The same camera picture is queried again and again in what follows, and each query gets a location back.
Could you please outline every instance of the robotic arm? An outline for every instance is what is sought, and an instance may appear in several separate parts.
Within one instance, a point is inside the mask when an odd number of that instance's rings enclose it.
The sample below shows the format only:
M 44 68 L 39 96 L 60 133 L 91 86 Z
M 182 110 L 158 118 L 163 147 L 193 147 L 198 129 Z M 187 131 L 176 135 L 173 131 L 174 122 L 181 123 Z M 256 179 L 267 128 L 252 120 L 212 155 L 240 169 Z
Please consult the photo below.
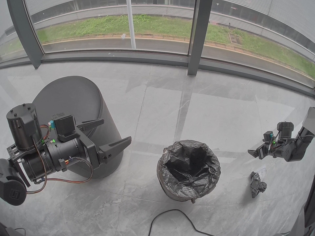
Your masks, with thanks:
M 294 125 L 291 122 L 279 122 L 278 134 L 272 131 L 264 133 L 263 144 L 256 150 L 248 150 L 255 158 L 264 159 L 267 155 L 281 157 L 287 162 L 300 161 L 315 134 L 315 108 L 310 107 L 303 121 L 302 128 L 296 138 L 291 138 Z M 315 227 L 315 176 L 306 203 L 302 206 L 299 216 L 287 236 L 309 236 Z
M 32 103 L 11 109 L 7 120 L 15 143 L 7 148 L 10 158 L 0 159 L 0 198 L 14 206 L 21 205 L 26 194 L 33 194 L 26 191 L 31 185 L 19 163 L 35 184 L 44 182 L 45 176 L 56 171 L 65 172 L 79 160 L 91 168 L 91 179 L 94 169 L 109 163 L 131 144 L 131 137 L 127 137 L 96 149 L 83 132 L 104 124 L 104 119 L 76 125 L 73 115 L 62 112 L 51 117 L 49 126 L 40 126 Z M 43 136 L 41 128 L 54 129 L 55 139 L 49 137 L 49 132 Z

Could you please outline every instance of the road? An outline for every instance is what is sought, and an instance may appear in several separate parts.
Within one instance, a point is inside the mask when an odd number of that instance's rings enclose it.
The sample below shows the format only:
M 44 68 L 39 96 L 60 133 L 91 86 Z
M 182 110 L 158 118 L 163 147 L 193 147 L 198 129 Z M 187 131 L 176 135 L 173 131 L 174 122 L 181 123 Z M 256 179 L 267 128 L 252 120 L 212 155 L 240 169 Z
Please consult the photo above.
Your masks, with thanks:
M 187 54 L 189 44 L 179 41 L 157 40 L 157 39 L 136 39 L 137 49 L 166 51 Z M 60 51 L 75 51 L 75 50 L 104 50 L 104 49 L 131 49 L 130 39 L 120 38 L 103 38 L 103 39 L 84 39 L 63 41 L 52 44 L 43 45 L 46 53 Z M 294 70 L 288 69 L 276 63 L 260 59 L 254 56 L 245 55 L 243 53 L 221 49 L 216 47 L 204 46 L 203 57 L 229 61 L 237 64 L 242 64 L 249 67 L 262 69 L 271 73 L 275 73 L 291 80 L 300 82 L 304 85 L 314 87 L 315 81 L 297 73 Z

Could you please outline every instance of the crumpled plastic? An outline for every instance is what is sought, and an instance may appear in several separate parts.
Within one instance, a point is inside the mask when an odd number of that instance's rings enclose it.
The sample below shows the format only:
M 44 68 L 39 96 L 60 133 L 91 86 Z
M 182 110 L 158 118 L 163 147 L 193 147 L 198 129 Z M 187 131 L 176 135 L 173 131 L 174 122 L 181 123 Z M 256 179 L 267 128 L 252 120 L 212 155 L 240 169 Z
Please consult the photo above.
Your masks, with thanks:
M 218 183 L 218 158 L 204 143 L 182 140 L 164 149 L 157 164 L 157 175 L 165 194 L 176 201 L 201 198 Z
M 260 176 L 258 173 L 253 172 L 250 174 L 250 188 L 252 191 L 252 198 L 256 197 L 259 192 L 264 192 L 267 188 L 267 184 L 265 182 L 261 182 Z

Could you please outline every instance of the cylindrical stool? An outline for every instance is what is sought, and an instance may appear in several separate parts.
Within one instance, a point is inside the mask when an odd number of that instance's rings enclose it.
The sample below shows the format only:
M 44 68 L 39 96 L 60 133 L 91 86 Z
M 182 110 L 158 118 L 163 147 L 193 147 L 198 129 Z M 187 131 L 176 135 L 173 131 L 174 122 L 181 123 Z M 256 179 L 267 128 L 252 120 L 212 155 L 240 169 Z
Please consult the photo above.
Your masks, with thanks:
M 103 96 L 92 81 L 81 76 L 69 76 L 57 79 L 45 86 L 34 99 L 39 124 L 47 124 L 51 116 L 60 112 L 74 115 L 76 124 L 83 121 L 104 119 L 104 124 L 85 135 L 95 144 L 96 150 L 104 144 L 121 139 L 117 127 L 108 111 Z M 93 178 L 103 178 L 110 175 L 119 166 L 124 151 L 110 163 L 103 163 L 94 170 Z M 90 176 L 90 168 L 84 162 L 78 162 L 68 169 L 83 177 Z

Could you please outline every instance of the white pole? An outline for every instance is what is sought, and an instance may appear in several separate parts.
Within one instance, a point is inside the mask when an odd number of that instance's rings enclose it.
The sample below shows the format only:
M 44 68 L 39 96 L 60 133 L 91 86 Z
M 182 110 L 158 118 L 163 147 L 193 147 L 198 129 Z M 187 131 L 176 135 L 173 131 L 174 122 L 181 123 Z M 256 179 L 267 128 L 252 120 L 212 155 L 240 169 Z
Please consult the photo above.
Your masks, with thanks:
M 127 0 L 127 10 L 128 10 L 128 21 L 129 21 L 129 30 L 130 30 L 130 38 L 131 38 L 131 48 L 136 49 L 136 39 L 135 39 L 134 21 L 132 19 L 131 0 Z

